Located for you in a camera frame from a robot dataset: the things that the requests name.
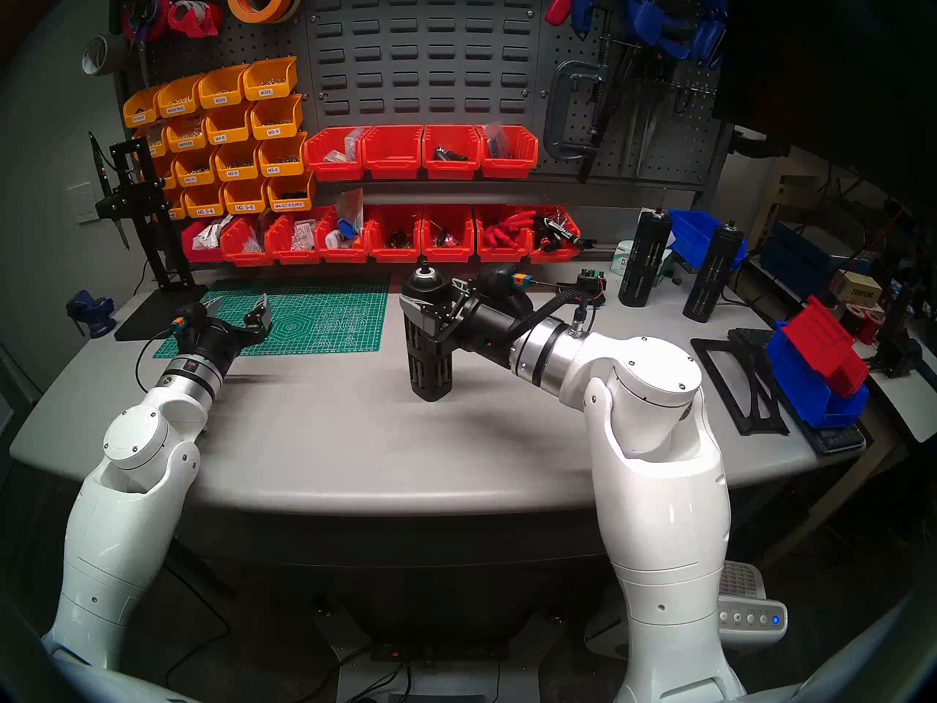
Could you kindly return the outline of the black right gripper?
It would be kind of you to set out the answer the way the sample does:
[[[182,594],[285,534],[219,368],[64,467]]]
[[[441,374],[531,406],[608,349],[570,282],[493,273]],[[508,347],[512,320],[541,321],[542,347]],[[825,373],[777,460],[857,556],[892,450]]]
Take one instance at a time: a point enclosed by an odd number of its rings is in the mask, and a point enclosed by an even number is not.
[[[407,343],[446,343],[457,324],[457,348],[475,353],[502,368],[516,364],[514,346],[527,338],[531,325],[493,308],[476,292],[473,280],[451,279],[444,298],[430,302],[413,291],[400,291]]]

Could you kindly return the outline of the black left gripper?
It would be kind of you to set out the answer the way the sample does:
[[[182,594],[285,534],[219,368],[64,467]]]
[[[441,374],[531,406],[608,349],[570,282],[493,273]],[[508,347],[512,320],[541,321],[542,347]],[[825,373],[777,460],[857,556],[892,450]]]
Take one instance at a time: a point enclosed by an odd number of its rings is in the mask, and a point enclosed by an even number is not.
[[[224,301],[223,296],[202,298],[207,317],[215,317]],[[245,348],[253,346],[253,334],[268,338],[273,328],[273,311],[267,293],[244,315],[244,327],[236,327],[217,318],[209,318],[201,326],[190,324],[184,329],[184,354],[196,355],[211,363],[219,376],[226,376],[234,360]]]

